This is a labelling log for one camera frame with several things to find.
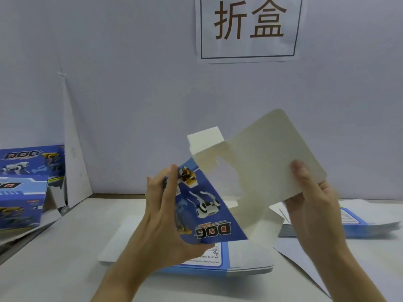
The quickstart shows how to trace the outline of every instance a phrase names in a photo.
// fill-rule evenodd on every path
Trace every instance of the toy packaging box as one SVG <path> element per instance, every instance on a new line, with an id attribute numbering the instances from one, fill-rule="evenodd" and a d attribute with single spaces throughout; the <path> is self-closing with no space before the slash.
<path id="1" fill-rule="evenodd" d="M 47 175 L 0 175 L 0 230 L 39 226 L 47 187 Z"/>
<path id="2" fill-rule="evenodd" d="M 247 237 L 193 158 L 179 168 L 176 227 L 187 243 L 218 243 Z"/>
<path id="3" fill-rule="evenodd" d="M 64 179 L 64 145 L 0 150 L 1 175 L 46 175 L 50 186 Z"/>

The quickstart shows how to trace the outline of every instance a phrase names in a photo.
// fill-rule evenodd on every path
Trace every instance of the white table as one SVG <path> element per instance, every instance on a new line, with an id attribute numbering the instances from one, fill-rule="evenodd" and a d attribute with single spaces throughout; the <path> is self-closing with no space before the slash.
<path id="1" fill-rule="evenodd" d="M 0 266 L 0 301 L 89 301 L 108 269 L 97 256 L 124 218 L 143 212 L 144 207 L 144 200 L 84 200 Z M 272 257 L 274 270 L 265 275 L 208 279 L 155 274 L 134 300 L 330 301 L 304 272 L 274 249 Z"/>

